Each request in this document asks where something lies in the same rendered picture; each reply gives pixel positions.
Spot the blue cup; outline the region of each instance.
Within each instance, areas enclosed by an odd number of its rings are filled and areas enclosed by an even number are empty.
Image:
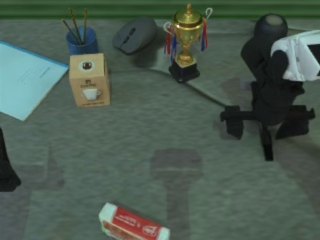
[[[99,47],[98,47],[98,42],[97,42],[97,35],[96,31],[93,30],[91,27],[86,27],[86,33],[84,31],[83,26],[79,26],[78,30],[81,36],[81,41],[83,42],[84,40],[84,35],[85,37],[85,44],[81,45],[77,43],[77,40],[73,37],[73,35],[68,32],[66,34],[66,43],[69,48],[69,53],[70,55],[83,55],[83,54],[97,54],[99,53]],[[72,29],[72,32],[78,39],[77,31],[75,28]]]

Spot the cardboard box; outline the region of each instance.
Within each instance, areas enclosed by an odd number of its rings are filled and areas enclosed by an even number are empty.
[[[116,240],[169,240],[170,230],[124,208],[106,203],[99,213],[101,230]]]
[[[79,107],[110,105],[110,82],[103,53],[70,56],[69,81]]]

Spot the trophy handle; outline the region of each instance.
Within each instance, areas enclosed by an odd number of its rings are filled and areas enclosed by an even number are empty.
[[[212,7],[208,7],[205,10],[205,19],[207,20],[208,18],[210,18],[213,12],[214,12],[214,9]]]
[[[168,29],[171,27],[172,23],[167,21],[165,24],[163,24],[163,30],[173,36],[172,32],[170,32]]]

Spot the paper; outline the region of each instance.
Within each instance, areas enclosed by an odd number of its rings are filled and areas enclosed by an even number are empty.
[[[0,112],[24,121],[69,66],[0,41]]]

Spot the trophy lid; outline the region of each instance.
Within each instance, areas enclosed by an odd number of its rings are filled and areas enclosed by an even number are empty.
[[[181,9],[174,15],[173,21],[181,27],[193,28],[203,23],[203,16],[188,3],[186,9]]]

